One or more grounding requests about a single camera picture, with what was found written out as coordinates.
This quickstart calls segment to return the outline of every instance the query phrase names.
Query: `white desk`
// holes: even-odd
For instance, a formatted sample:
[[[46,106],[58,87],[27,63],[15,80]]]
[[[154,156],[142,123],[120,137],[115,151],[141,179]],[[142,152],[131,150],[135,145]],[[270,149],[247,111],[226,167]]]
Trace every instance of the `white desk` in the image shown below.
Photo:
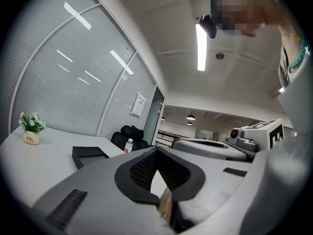
[[[78,135],[45,128],[39,145],[23,141],[17,128],[0,146],[0,157],[8,184],[16,198],[32,206],[47,190],[77,168],[72,159],[73,146],[96,146],[109,157],[125,154],[102,137]]]

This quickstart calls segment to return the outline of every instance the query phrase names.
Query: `window blind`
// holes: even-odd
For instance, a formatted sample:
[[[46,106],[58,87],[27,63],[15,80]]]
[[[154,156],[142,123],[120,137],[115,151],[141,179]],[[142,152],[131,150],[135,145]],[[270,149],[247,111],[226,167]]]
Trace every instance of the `window blind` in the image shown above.
[[[138,54],[131,61],[129,68],[133,74],[125,71],[122,75],[100,127],[99,136],[108,140],[111,140],[113,133],[119,132],[124,125],[134,125],[138,129],[143,129],[154,95],[155,83]],[[138,92],[146,98],[141,117],[131,114]]]
[[[25,72],[13,109],[38,112],[48,127],[95,136],[106,103],[133,48],[101,7],[58,30]]]

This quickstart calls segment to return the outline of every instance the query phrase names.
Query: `glass wall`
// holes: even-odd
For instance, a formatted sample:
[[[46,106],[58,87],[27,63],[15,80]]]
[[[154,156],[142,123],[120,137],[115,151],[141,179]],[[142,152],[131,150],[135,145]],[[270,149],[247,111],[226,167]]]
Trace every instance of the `glass wall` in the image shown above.
[[[212,137],[213,137],[213,132],[205,131],[201,129],[196,130],[196,135],[195,135],[196,139],[212,140]]]
[[[65,2],[77,12],[96,4],[94,0],[32,0],[8,34],[0,63],[0,143],[9,135],[12,96],[27,61],[56,27],[72,16],[64,8]]]
[[[143,127],[155,82],[98,0],[33,0],[7,42],[0,143],[19,126],[21,112],[38,112],[47,127],[90,136],[100,127],[107,138],[120,125]],[[129,113],[139,91],[147,99],[140,118]],[[124,115],[114,110],[117,100]]]
[[[19,86],[12,118],[40,113],[47,126],[95,136],[105,105],[134,53],[100,7],[58,30],[38,51]]]

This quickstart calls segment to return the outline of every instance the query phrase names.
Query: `person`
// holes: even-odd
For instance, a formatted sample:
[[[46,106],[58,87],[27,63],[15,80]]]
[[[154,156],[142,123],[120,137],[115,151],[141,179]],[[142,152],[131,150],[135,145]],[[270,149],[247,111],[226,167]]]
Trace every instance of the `person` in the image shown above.
[[[309,42],[281,0],[211,0],[211,14],[217,28],[227,34],[256,37],[255,31],[266,25],[279,30],[282,48],[278,75],[283,88],[306,66]]]

